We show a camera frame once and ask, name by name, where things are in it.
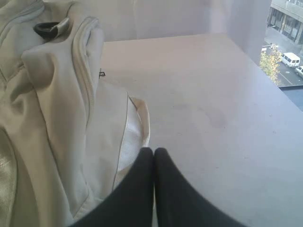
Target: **building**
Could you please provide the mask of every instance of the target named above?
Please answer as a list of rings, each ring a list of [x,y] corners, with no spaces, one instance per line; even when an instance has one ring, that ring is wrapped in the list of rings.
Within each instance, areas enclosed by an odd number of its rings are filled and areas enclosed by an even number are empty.
[[[303,0],[272,0],[267,21],[295,44],[303,44]]]

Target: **parked car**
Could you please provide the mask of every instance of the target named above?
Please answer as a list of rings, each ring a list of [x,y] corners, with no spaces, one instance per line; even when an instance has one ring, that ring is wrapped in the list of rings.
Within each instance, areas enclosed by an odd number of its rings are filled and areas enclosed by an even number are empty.
[[[282,55],[282,62],[288,67],[297,67],[300,64],[300,58],[294,53],[284,53]]]
[[[295,73],[303,78],[303,66],[295,68]]]

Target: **stain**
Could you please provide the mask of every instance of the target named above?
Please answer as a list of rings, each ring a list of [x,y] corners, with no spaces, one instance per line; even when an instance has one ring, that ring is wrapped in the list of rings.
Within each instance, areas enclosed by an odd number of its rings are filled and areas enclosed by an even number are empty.
[[[208,117],[210,124],[215,128],[225,128],[226,119],[224,114],[213,106],[208,106],[205,108],[198,107],[198,111],[204,112],[204,114]]]
[[[184,109],[189,110],[189,105],[188,104],[178,104],[178,105],[173,105],[172,108],[174,110],[184,110]]]

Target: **building window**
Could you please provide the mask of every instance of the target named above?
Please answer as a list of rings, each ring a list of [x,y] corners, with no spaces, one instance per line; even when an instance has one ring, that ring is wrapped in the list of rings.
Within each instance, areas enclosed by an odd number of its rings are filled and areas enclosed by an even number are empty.
[[[303,7],[303,0],[297,0],[296,5]]]

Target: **white leather bag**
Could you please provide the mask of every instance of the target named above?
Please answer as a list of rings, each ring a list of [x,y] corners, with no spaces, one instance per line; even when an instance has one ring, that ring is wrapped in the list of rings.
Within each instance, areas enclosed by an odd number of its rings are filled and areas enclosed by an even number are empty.
[[[51,41],[33,30],[65,18]],[[145,103],[98,79],[103,39],[79,3],[0,1],[1,227],[72,224],[148,145]]]

